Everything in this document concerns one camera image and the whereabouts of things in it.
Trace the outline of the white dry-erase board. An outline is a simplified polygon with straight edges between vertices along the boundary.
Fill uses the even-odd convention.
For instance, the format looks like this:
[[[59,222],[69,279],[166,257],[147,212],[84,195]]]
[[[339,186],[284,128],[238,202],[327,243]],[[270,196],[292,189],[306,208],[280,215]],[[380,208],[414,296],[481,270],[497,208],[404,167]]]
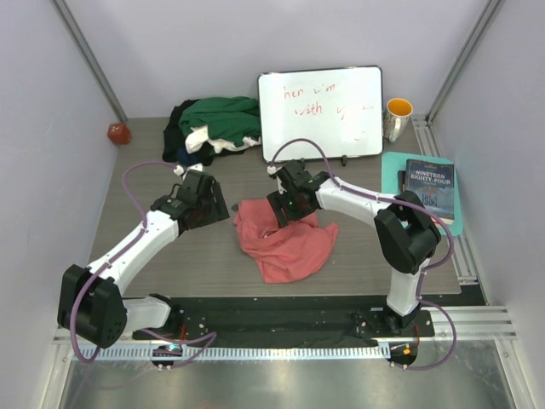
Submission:
[[[314,71],[269,72],[258,77],[263,159],[268,163],[316,159],[314,141],[327,158],[358,158],[382,152],[382,70],[351,66]]]

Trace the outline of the pink t shirt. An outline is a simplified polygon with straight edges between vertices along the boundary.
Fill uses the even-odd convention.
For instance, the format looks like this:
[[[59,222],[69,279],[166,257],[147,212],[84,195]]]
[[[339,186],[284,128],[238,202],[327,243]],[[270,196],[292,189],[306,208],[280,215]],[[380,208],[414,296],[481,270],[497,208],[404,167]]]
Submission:
[[[267,284],[287,284],[317,273],[332,254],[340,231],[322,228],[312,213],[282,228],[266,199],[245,199],[233,221],[240,249],[256,263]]]

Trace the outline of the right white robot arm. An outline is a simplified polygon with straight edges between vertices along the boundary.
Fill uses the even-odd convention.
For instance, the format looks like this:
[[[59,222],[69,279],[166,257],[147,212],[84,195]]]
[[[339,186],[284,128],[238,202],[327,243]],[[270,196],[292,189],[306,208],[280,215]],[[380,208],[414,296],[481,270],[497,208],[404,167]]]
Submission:
[[[381,320],[396,337],[411,331],[421,308],[424,270],[441,240],[430,215],[421,211],[417,196],[408,191],[382,196],[325,171],[313,176],[298,161],[270,165],[267,174],[278,185],[267,201],[281,228],[317,210],[331,210],[376,230],[382,255],[392,269]]]

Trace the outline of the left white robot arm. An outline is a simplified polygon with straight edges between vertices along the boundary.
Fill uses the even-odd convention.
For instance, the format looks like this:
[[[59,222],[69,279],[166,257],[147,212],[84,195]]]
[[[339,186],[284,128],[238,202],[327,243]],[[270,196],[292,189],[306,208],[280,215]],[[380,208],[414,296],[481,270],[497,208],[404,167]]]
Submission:
[[[136,275],[181,234],[229,217],[220,183],[189,170],[171,192],[156,199],[141,222],[122,241],[86,267],[71,265],[63,274],[58,324],[100,349],[127,331],[153,330],[164,340],[181,329],[181,311],[158,294],[126,299]]]

